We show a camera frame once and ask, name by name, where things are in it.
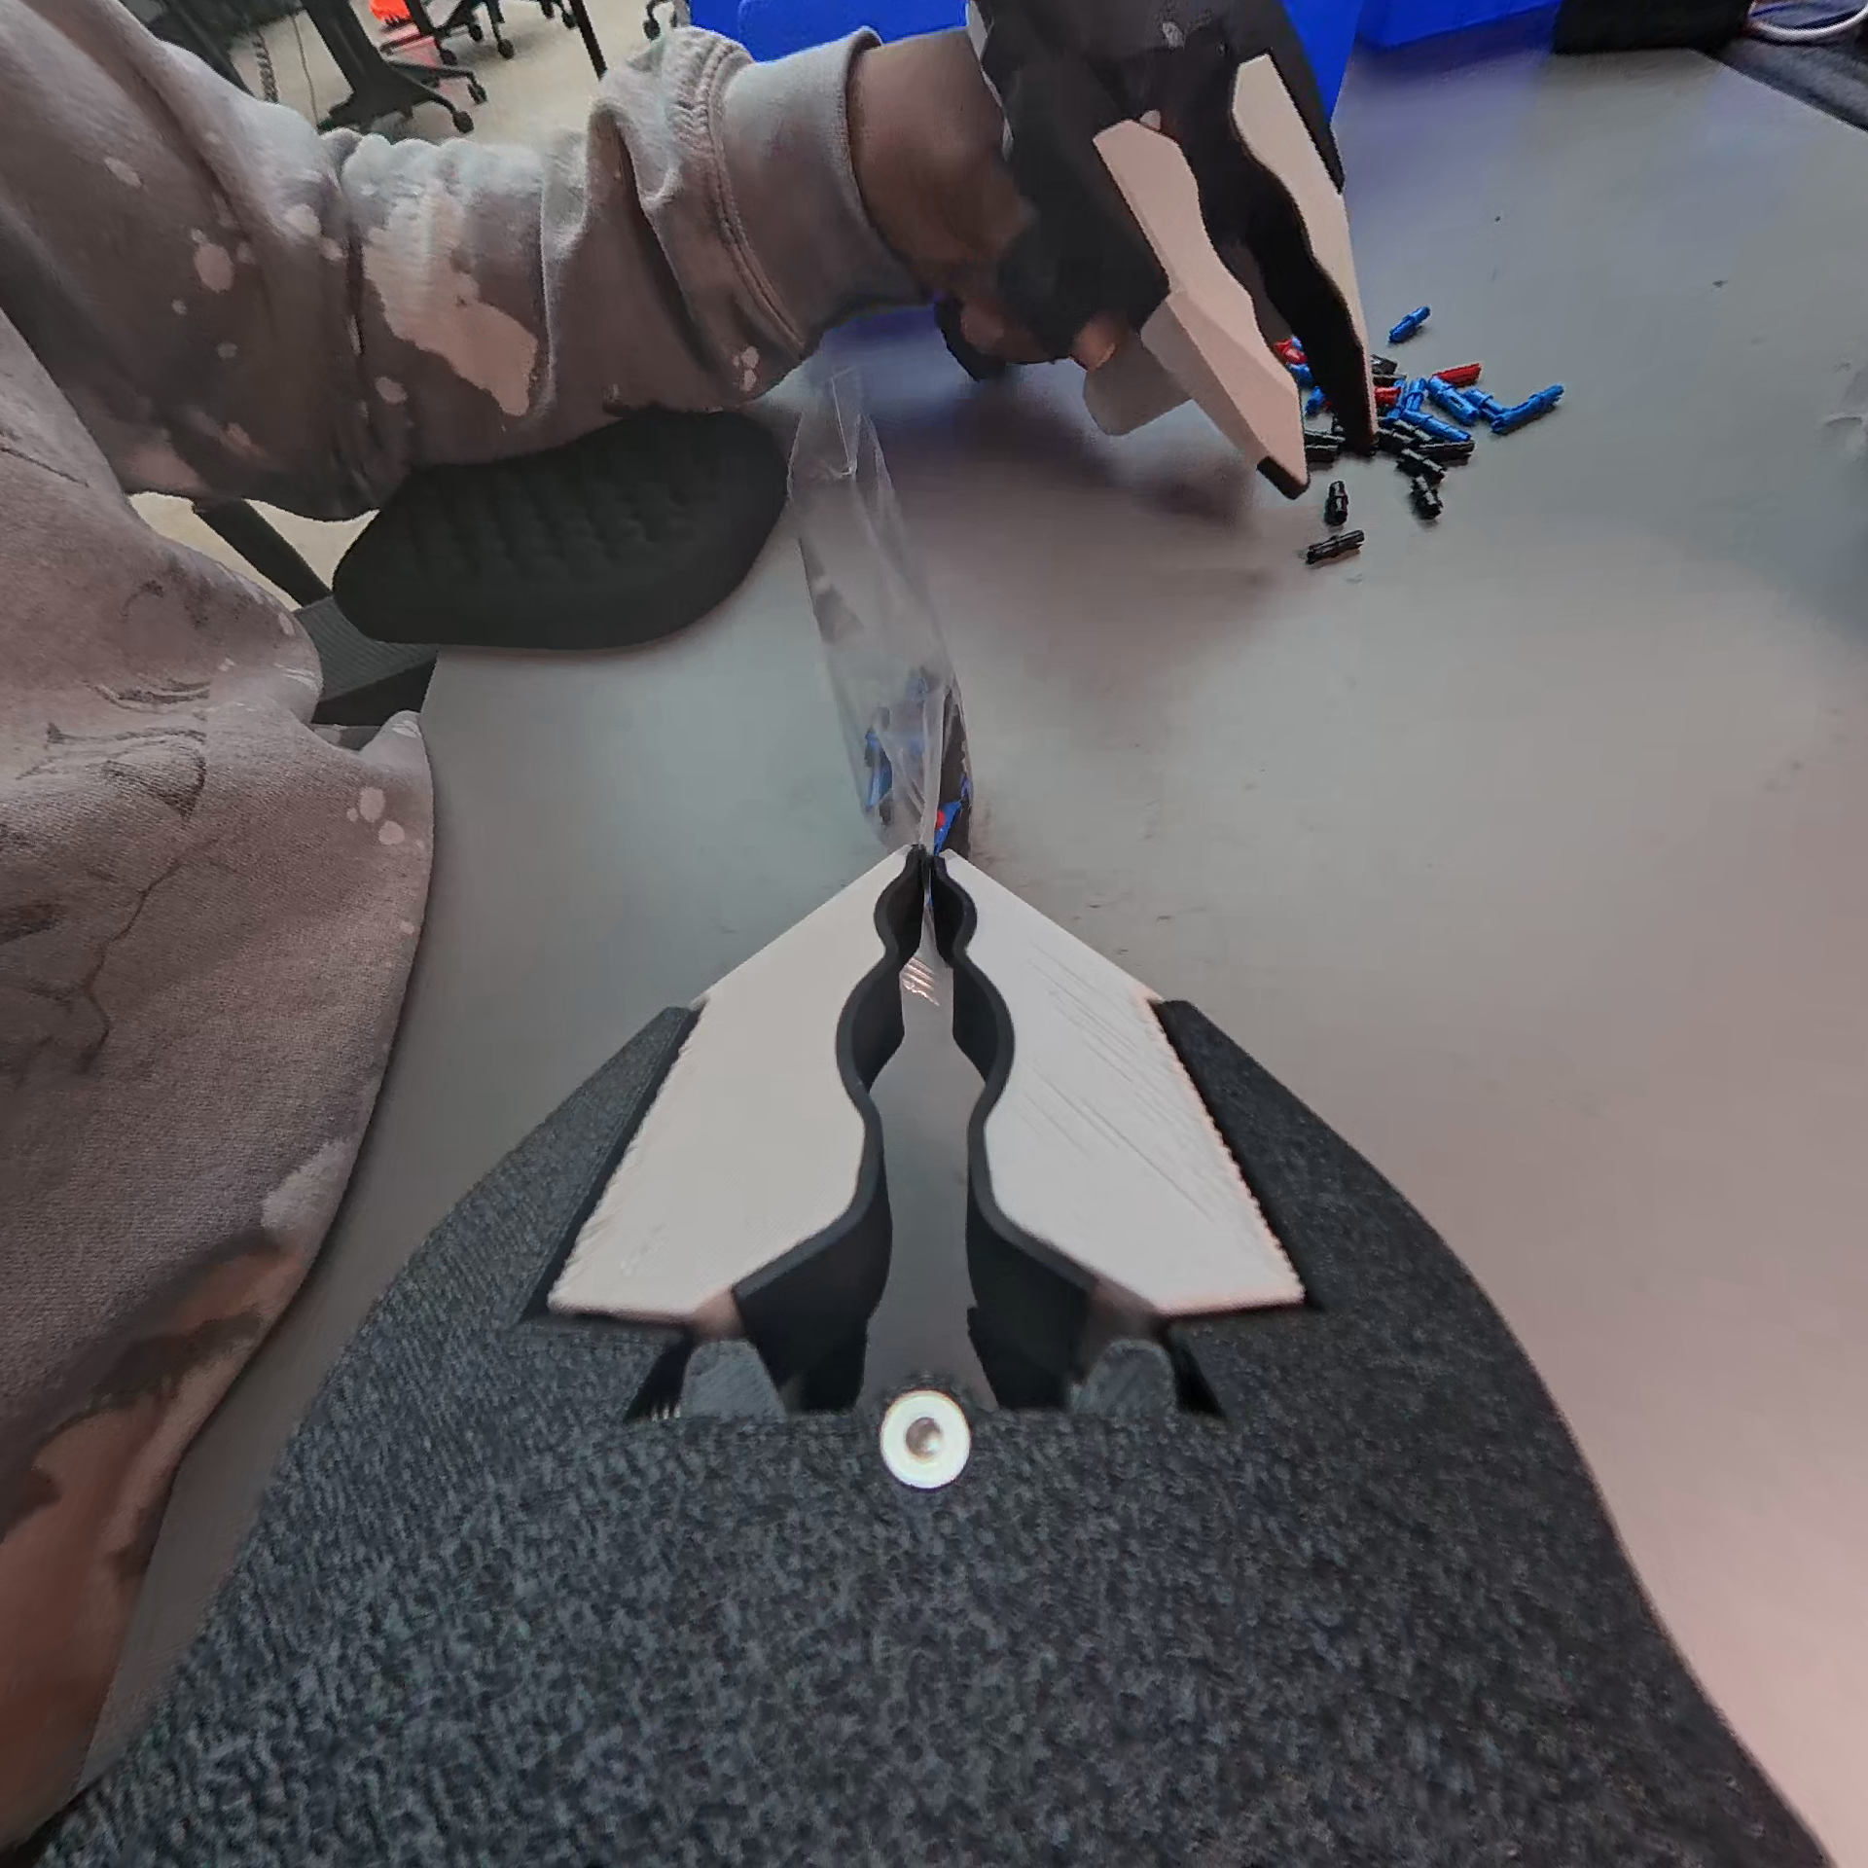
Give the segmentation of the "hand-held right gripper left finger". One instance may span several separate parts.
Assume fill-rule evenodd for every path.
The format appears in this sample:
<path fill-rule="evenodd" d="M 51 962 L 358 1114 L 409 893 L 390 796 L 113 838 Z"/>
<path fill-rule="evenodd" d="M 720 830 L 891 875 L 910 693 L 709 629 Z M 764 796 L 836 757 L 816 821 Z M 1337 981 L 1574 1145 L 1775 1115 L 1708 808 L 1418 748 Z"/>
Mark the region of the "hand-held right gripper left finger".
<path fill-rule="evenodd" d="M 893 1245 L 871 1087 L 925 896 L 927 853 L 887 855 L 692 1002 L 548 1279 L 551 1317 L 743 1341 L 798 1409 L 855 1407 Z"/>

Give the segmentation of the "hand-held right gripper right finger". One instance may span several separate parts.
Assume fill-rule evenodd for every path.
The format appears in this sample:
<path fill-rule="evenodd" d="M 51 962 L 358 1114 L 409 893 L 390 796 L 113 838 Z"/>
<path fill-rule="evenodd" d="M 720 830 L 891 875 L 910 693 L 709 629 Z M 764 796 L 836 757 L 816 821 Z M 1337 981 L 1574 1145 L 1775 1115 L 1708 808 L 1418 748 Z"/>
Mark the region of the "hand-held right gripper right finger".
<path fill-rule="evenodd" d="M 967 1332 L 1005 1409 L 1065 1409 L 1109 1343 L 1298 1309 L 1277 1238 L 1165 1001 L 964 855 L 929 907 L 967 1118 Z"/>

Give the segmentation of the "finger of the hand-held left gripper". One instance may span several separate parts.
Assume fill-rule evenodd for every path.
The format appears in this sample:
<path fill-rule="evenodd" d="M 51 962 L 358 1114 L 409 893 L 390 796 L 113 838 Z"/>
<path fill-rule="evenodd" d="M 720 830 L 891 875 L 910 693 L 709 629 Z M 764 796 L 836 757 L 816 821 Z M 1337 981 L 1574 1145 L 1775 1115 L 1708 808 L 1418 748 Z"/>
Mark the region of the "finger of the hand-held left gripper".
<path fill-rule="evenodd" d="M 1296 341 L 1345 450 L 1373 454 L 1378 416 L 1338 160 L 1277 49 L 1241 53 L 1208 87 L 1198 197 L 1257 335 Z"/>
<path fill-rule="evenodd" d="M 1252 296 L 1214 249 L 1196 178 L 1179 142 L 1118 121 L 1095 146 L 1146 236 L 1168 291 L 1154 312 L 1089 373 L 1089 416 L 1128 436 L 1181 403 L 1206 418 L 1286 498 L 1308 483 L 1296 389 L 1264 338 Z"/>

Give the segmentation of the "pile of small toy pins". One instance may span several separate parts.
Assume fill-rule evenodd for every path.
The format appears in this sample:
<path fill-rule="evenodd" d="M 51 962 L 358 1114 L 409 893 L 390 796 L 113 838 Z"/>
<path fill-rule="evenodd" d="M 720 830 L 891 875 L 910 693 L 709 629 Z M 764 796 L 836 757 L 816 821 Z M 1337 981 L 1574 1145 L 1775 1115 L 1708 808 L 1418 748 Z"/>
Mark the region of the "pile of small toy pins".
<path fill-rule="evenodd" d="M 1432 317 L 1431 301 L 1409 307 L 1378 333 L 1383 341 L 1367 360 L 1369 390 L 1375 381 L 1406 387 L 1398 407 L 1373 407 L 1373 457 L 1398 477 L 1406 510 L 1424 529 L 1441 524 L 1445 483 L 1453 470 L 1474 463 L 1483 436 L 1519 436 L 1547 419 L 1567 395 L 1566 381 L 1555 379 L 1508 400 L 1479 360 L 1413 364 L 1401 353 L 1431 331 Z M 1305 459 L 1324 477 L 1324 494 L 1316 536 L 1298 549 L 1298 560 L 1308 569 L 1324 569 L 1354 562 L 1365 552 L 1367 529 L 1345 477 L 1347 418 L 1325 395 L 1308 351 L 1305 360 L 1305 369 L 1286 371 L 1298 390 Z"/>

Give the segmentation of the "small clear plastic bag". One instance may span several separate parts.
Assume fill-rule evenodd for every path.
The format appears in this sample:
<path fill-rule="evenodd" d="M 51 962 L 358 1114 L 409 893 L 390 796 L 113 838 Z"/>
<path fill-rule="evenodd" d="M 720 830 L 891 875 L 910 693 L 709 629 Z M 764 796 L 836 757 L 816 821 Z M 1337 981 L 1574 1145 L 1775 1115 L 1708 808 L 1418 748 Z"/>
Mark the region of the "small clear plastic bag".
<path fill-rule="evenodd" d="M 787 494 L 861 813 L 890 848 L 966 855 L 964 688 L 852 364 L 811 375 Z"/>

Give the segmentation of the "person's left forearm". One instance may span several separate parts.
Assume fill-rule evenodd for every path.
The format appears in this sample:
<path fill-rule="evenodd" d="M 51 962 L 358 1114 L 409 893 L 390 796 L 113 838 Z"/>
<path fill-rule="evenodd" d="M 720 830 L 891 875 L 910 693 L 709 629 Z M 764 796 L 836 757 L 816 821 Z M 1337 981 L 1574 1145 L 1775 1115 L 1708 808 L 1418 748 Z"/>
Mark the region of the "person's left forearm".
<path fill-rule="evenodd" d="M 907 305 L 856 186 L 861 31 L 682 28 L 537 146 L 316 130 L 121 4 L 5 4 L 5 500 L 319 520 L 636 407 L 746 407 Z"/>

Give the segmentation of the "grey desk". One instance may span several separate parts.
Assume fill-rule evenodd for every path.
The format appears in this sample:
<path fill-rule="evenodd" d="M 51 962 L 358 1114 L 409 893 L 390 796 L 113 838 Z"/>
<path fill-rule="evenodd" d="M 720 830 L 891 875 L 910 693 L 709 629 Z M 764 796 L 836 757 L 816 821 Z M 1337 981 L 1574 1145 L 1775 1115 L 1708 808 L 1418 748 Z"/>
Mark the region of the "grey desk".
<path fill-rule="evenodd" d="M 1692 53 L 1360 58 L 1369 335 L 1566 381 L 1357 562 L 1176 411 L 839 361 L 966 692 L 980 866 L 1196 1002 L 1454 1248 L 1704 1688 L 1863 1862 L 1863 130 Z M 201 1437 L 87 1777 L 375 1291 L 654 1012 L 880 853 L 798 549 L 619 656 L 449 656 L 436 868 L 333 1240 Z"/>

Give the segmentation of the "person's left hand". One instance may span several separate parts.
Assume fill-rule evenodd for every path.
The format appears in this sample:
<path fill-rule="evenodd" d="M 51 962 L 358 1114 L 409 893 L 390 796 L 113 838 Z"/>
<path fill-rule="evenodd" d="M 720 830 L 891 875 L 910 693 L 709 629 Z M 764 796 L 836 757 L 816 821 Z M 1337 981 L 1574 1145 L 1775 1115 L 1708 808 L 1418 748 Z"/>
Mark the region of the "person's left hand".
<path fill-rule="evenodd" d="M 960 31 L 859 51 L 847 73 L 852 174 L 883 241 L 929 296 L 1001 317 L 996 265 L 1026 224 L 1005 121 Z"/>

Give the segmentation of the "blue plastic storage bin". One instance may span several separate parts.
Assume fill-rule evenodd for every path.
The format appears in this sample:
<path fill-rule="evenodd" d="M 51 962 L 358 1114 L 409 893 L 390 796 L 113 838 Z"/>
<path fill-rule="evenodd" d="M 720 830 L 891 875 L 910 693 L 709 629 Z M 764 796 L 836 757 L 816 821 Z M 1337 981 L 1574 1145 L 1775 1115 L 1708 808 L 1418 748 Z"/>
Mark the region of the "blue plastic storage bin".
<path fill-rule="evenodd" d="M 1422 39 L 1454 35 L 1513 19 L 1527 13 L 1551 10 L 1557 1 L 1365 1 L 1360 7 L 1357 39 L 1377 51 L 1397 51 Z"/>
<path fill-rule="evenodd" d="M 1332 113 L 1347 73 L 1363 1 L 1288 1 L 1324 98 Z M 956 31 L 966 1 L 687 1 L 687 22 L 739 41 L 757 59 L 776 59 L 811 45 L 869 28 L 880 39 Z"/>

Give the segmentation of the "person's grey sweatshirt torso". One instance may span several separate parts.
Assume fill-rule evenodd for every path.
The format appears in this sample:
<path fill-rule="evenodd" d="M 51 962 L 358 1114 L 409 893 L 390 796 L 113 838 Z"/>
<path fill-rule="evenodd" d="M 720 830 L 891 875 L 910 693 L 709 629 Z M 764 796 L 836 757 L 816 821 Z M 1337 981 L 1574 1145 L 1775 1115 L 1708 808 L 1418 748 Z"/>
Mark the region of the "person's grey sweatshirt torso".
<path fill-rule="evenodd" d="M 333 1222 L 430 893 L 421 728 L 131 506 L 5 326 L 5 1841 L 78 1786 L 171 1482 Z"/>

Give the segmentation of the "black office chair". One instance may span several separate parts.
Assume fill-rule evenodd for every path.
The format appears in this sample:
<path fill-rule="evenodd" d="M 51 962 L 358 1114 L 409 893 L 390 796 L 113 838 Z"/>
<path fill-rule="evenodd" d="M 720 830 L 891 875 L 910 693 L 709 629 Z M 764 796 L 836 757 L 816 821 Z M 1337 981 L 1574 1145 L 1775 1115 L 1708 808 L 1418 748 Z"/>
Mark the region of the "black office chair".
<path fill-rule="evenodd" d="M 356 129 L 362 132 L 386 121 L 409 126 L 414 110 L 422 105 L 445 108 L 459 132 L 475 129 L 472 110 L 438 88 L 438 83 L 456 81 L 464 87 L 472 105 L 488 105 L 488 93 L 474 70 L 456 65 L 428 67 L 386 58 L 368 35 L 350 1 L 302 1 L 301 10 L 348 81 L 348 95 L 319 117 L 320 130 Z"/>

